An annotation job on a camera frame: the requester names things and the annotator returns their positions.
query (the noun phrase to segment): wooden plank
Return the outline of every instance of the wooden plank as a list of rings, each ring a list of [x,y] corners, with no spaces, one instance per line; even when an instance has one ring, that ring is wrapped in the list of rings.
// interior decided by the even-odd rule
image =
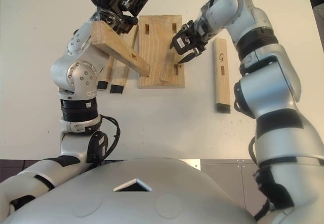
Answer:
[[[105,67],[100,71],[98,76],[98,90],[106,90],[110,82],[111,72],[114,64],[114,57],[110,56]]]
[[[104,21],[93,22],[91,39],[92,44],[100,50],[113,56],[139,74],[148,76],[148,63]]]
[[[184,88],[184,65],[177,62],[181,55],[175,54],[175,64],[167,81],[160,79],[171,39],[181,25],[181,15],[140,16],[139,54],[149,63],[150,74],[148,77],[139,75],[139,88]]]
[[[138,25],[134,26],[129,33],[123,34],[123,40],[132,48],[134,48],[135,45],[137,31],[138,31]],[[129,71],[130,68],[127,65],[116,60],[116,65],[113,70],[113,75],[111,79],[111,87],[110,87],[111,94],[123,93]]]
[[[230,113],[229,76],[226,40],[215,38],[214,40],[215,62],[215,89],[216,110],[220,113]]]

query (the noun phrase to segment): black band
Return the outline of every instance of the black band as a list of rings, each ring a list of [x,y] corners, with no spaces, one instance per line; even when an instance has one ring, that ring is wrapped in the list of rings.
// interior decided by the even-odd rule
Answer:
[[[249,31],[236,44],[236,50],[240,61],[254,50],[269,45],[277,44],[278,40],[269,27],[258,27]]]
[[[49,188],[49,191],[51,191],[52,189],[55,188],[54,185],[52,185],[52,183],[50,181],[48,181],[46,178],[40,176],[40,175],[35,175],[34,178],[38,179],[39,181],[41,181],[43,184],[46,185],[46,187]]]
[[[273,159],[269,159],[269,160],[266,160],[264,162],[261,162],[259,164],[259,167],[262,168],[262,167],[265,167],[265,166],[270,166],[270,165],[273,165],[273,164],[278,164],[278,163],[296,163],[297,162],[297,157],[280,157],[280,158],[273,158]]]
[[[13,205],[13,207],[15,208],[15,210],[18,210],[21,207],[23,207],[25,204],[27,204],[28,202],[30,202],[30,201],[32,201],[34,199],[36,199],[36,198],[33,195],[25,195],[23,197],[20,197],[18,199],[15,199],[15,200],[11,201],[10,204]]]
[[[61,100],[61,107],[66,109],[87,109],[94,105],[97,105],[96,98],[93,98],[91,100],[81,100],[81,101]]]
[[[320,166],[324,166],[324,160],[319,159],[319,158],[313,158],[318,160],[318,164]],[[260,168],[267,167],[273,164],[278,164],[278,163],[298,163],[298,158],[297,157],[279,157],[279,158],[273,158],[269,160],[265,160],[264,162],[261,162],[259,164]]]
[[[252,65],[250,65],[249,67],[245,67],[245,64],[241,64],[239,66],[239,72],[241,74],[242,77],[244,77],[247,73],[253,73],[259,69],[262,69],[263,67],[269,65],[269,63],[271,62],[278,62],[277,58],[272,56],[272,57],[268,57],[266,59],[260,60]]]
[[[100,121],[97,124],[85,127],[85,131],[83,132],[83,134],[90,134],[97,131],[100,128],[101,123],[102,118],[100,118]]]
[[[68,101],[61,100],[63,120],[67,122],[85,122],[98,116],[97,100]]]
[[[45,160],[50,160],[50,161],[57,162],[62,167],[66,167],[66,166],[69,166],[69,165],[80,163],[80,160],[77,157],[74,157],[74,156],[59,156],[57,158],[47,158]]]
[[[257,119],[257,138],[269,131],[283,128],[303,128],[296,110],[285,108],[260,116]]]
[[[276,209],[294,206],[294,202],[285,186],[276,183],[271,167],[260,168],[256,174],[259,190],[274,204]]]

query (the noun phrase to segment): wood grain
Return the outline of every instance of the wood grain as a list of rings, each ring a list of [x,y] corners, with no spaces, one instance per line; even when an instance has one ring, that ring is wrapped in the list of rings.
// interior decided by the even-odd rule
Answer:
[[[148,76],[148,63],[105,22],[93,22],[91,37],[94,46],[113,56],[139,74]]]
[[[226,40],[214,40],[216,109],[220,113],[230,113],[229,76]]]
[[[111,72],[114,64],[114,57],[110,56],[104,68],[98,76],[98,90],[106,90],[111,79]]]
[[[178,62],[175,62],[168,76],[163,76],[167,81],[160,79],[171,39],[181,25],[181,15],[140,16],[139,54],[149,63],[150,73],[148,77],[139,75],[139,88],[184,88],[184,65],[178,65]],[[181,55],[175,54],[176,61],[181,58]]]
[[[134,26],[129,33],[123,34],[123,40],[132,48],[134,48],[136,36],[138,31],[138,25]],[[116,60],[113,75],[111,79],[111,94],[122,94],[124,86],[127,81],[130,68],[124,63]]]
[[[168,82],[170,79],[169,75],[170,75],[170,71],[173,67],[173,63],[174,63],[173,60],[174,60],[175,52],[176,51],[174,50],[174,48],[169,49],[167,51],[164,68],[163,68],[161,76],[160,76],[161,81]]]

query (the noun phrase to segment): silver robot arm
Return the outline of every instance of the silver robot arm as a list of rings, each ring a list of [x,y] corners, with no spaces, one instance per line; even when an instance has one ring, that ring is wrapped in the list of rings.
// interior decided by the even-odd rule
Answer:
[[[118,122],[98,114],[98,74],[109,55],[91,44],[92,23],[105,21],[116,33],[127,33],[148,0],[91,0],[97,12],[73,34],[66,52],[51,68],[61,101],[61,154],[41,160],[0,184],[0,222],[38,196],[98,166],[116,147]],[[133,16],[124,15],[129,11]],[[102,119],[115,124],[113,143],[99,131]]]
[[[231,35],[241,61],[235,108],[257,121],[260,169],[255,179],[272,208],[256,219],[259,223],[322,222],[324,145],[297,109],[300,81],[267,15],[252,0],[210,1],[196,21],[175,35],[171,47],[179,54],[192,50],[182,61],[187,62],[222,29]]]

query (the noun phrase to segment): white table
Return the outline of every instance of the white table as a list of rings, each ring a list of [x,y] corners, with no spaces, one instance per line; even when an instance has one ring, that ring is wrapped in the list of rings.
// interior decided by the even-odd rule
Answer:
[[[182,14],[195,19],[207,0],[149,0],[141,15]],[[309,0],[254,0],[270,18],[302,82],[301,112],[322,138],[324,55]],[[0,159],[42,159],[59,154],[61,117],[50,67],[74,30],[94,12],[90,0],[1,0]],[[230,85],[240,78],[239,60],[226,31]],[[214,110],[211,43],[185,65],[185,89],[137,89],[130,73],[123,95],[98,93],[99,112],[121,126],[111,159],[170,157],[245,159],[255,122],[232,108]],[[114,128],[104,123],[110,135]]]

